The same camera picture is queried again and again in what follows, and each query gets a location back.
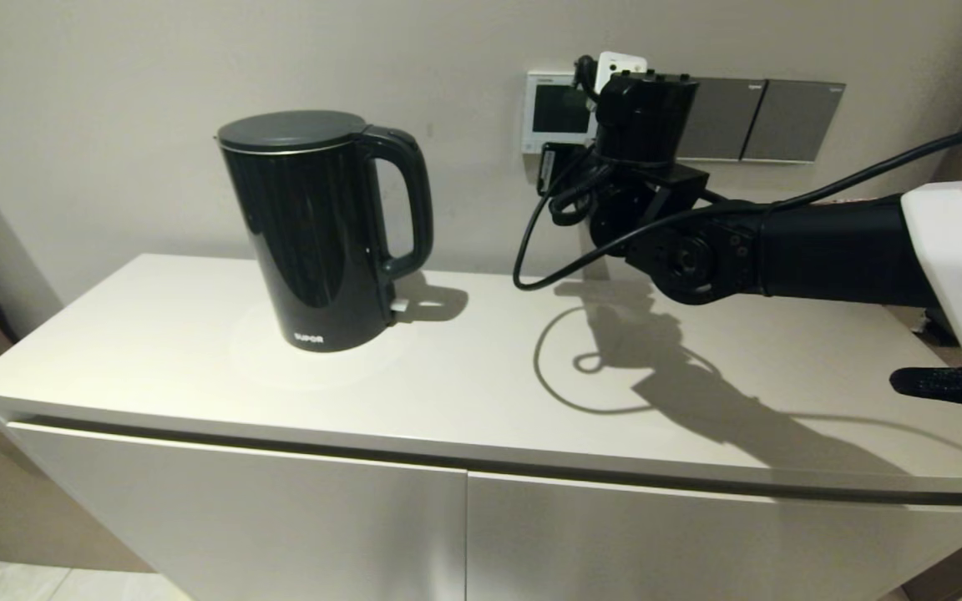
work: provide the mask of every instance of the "electric kettle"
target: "electric kettle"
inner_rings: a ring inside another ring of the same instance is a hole
[[[393,282],[433,249],[433,207],[411,134],[355,114],[297,110],[221,127],[218,145],[281,334],[308,351],[362,345],[393,323]],[[392,256],[375,160],[403,174],[413,250]]]

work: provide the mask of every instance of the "floor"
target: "floor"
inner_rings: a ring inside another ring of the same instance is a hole
[[[190,601],[158,574],[0,562],[0,601]]]

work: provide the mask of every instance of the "light switch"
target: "light switch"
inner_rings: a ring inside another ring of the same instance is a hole
[[[740,160],[765,81],[696,80],[700,87],[678,145],[679,159]]]
[[[743,160],[813,163],[844,93],[844,83],[767,81]]]

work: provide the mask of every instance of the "kettle handle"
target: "kettle handle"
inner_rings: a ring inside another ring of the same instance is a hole
[[[403,174],[411,199],[413,249],[404,256],[393,256],[381,265],[382,271],[396,279],[421,269],[433,251],[433,201],[428,193],[428,171],[418,142],[400,129],[369,125],[359,134],[368,159],[385,159]]]

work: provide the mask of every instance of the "white cabinet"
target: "white cabinet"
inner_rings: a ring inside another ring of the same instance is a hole
[[[465,472],[8,423],[197,601],[464,598]]]
[[[469,601],[874,601],[962,541],[961,506],[469,474]]]

